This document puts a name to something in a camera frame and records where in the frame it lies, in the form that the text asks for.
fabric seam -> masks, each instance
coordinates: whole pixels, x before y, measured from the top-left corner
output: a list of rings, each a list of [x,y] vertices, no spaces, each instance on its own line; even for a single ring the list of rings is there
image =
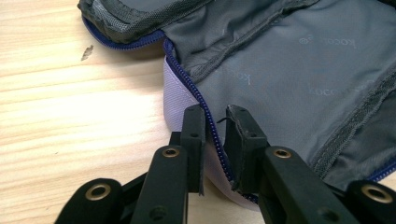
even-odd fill
[[[375,90],[371,91],[361,105],[351,113],[349,119],[331,135],[314,158],[313,170],[320,178],[324,178],[330,171],[355,132],[366,124],[367,120],[379,110],[386,97],[396,90],[396,67],[390,69],[387,74]]]

hole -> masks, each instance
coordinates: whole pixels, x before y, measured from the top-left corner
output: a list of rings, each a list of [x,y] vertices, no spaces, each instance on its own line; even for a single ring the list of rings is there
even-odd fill
[[[323,219],[330,222],[337,222],[340,219],[334,211],[326,207],[319,208],[318,214],[323,217]]]
[[[85,198],[90,201],[99,201],[104,199],[111,191],[108,184],[95,184],[85,193]]]
[[[368,198],[379,202],[379,203],[392,203],[393,198],[390,194],[388,194],[386,191],[381,189],[380,187],[377,187],[375,185],[364,185],[361,187],[361,191],[363,192],[364,195],[366,195]]]
[[[163,206],[157,206],[157,207],[153,208],[149,212],[149,217],[153,221],[163,220],[163,218],[166,217],[166,208]]]
[[[92,195],[93,196],[99,196],[99,195],[101,195],[101,194],[104,194],[106,192],[106,189],[104,188],[104,187],[99,187],[99,188],[97,188],[97,189],[93,189],[92,190]]]
[[[289,153],[285,149],[277,149],[274,151],[274,154],[278,156],[279,158],[286,159],[291,157],[291,153]]]
[[[180,151],[177,148],[166,148],[163,151],[163,156],[165,156],[167,158],[171,158],[171,157],[178,156],[179,153],[180,153]]]

brass grommet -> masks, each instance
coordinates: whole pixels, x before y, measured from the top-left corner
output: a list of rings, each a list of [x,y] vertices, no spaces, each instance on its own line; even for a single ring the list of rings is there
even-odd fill
[[[108,184],[95,184],[85,193],[85,197],[90,201],[99,201],[104,199],[111,191]]]
[[[282,159],[287,159],[291,157],[291,153],[285,149],[279,148],[274,151],[274,155],[276,155],[279,158]]]
[[[364,185],[361,187],[361,191],[368,198],[379,202],[379,203],[392,203],[393,198],[390,194],[388,194],[383,189],[375,186],[375,185]]]
[[[178,156],[180,151],[177,148],[166,148],[163,150],[163,156],[167,158],[172,158]]]

wooden table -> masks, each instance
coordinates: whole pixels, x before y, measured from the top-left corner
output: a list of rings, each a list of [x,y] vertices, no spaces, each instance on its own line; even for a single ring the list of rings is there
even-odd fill
[[[79,186],[125,184],[168,142],[161,44],[107,49],[77,2],[0,3],[0,223],[53,223]],[[383,183],[396,189],[396,175]],[[263,223],[205,187],[190,197],[189,223]]]

zipper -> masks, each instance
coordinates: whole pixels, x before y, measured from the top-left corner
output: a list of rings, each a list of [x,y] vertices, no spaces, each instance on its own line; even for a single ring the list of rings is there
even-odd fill
[[[219,138],[219,134],[216,128],[215,121],[213,120],[212,114],[209,110],[209,107],[203,97],[203,95],[199,92],[194,82],[191,80],[190,76],[183,70],[183,68],[178,63],[177,59],[173,56],[172,52],[174,49],[173,43],[170,39],[166,38],[163,42],[163,49],[166,55],[166,61],[170,64],[171,69],[176,74],[178,79],[183,83],[183,85],[191,92],[191,94],[195,97],[195,99],[200,104],[201,108],[204,110],[205,117],[209,124],[209,131],[212,135],[213,142],[216,148],[216,152],[218,154],[219,162],[221,168],[227,178],[227,180],[232,183],[234,181],[234,175],[231,169],[231,165],[227,159],[227,156],[224,152],[224,148],[222,146],[221,140]],[[254,194],[241,194],[245,199],[258,203],[258,196]]]
[[[387,162],[383,167],[374,171],[367,179],[374,182],[379,182],[388,175],[396,171],[396,157]]]
[[[140,49],[147,45],[153,44],[162,38],[165,37],[165,33],[161,30],[154,31],[149,35],[145,35],[140,37],[138,40],[130,43],[130,44],[119,44],[114,43],[108,38],[106,38],[90,21],[86,18],[82,17],[82,21],[84,25],[87,27],[88,31],[93,35],[93,37],[102,45],[116,50],[132,50],[132,49]]]

